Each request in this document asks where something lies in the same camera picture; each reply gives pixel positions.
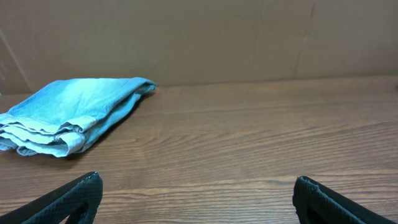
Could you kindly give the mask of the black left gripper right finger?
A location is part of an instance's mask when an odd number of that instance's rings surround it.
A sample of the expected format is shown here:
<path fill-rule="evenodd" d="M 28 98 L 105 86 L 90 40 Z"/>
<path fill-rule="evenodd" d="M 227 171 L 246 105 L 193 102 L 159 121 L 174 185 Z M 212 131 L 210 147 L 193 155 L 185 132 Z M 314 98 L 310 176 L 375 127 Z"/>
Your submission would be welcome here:
<path fill-rule="evenodd" d="M 395 224 L 307 176 L 297 178 L 292 203 L 301 224 Z"/>

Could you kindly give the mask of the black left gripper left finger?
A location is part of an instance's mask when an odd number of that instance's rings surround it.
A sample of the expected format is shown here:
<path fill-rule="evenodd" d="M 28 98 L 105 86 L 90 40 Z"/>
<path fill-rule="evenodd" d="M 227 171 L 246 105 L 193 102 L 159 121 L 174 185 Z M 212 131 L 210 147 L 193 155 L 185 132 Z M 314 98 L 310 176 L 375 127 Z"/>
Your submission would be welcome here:
<path fill-rule="evenodd" d="M 89 172 L 1 216 L 8 224 L 91 224 L 103 198 L 103 181 Z"/>

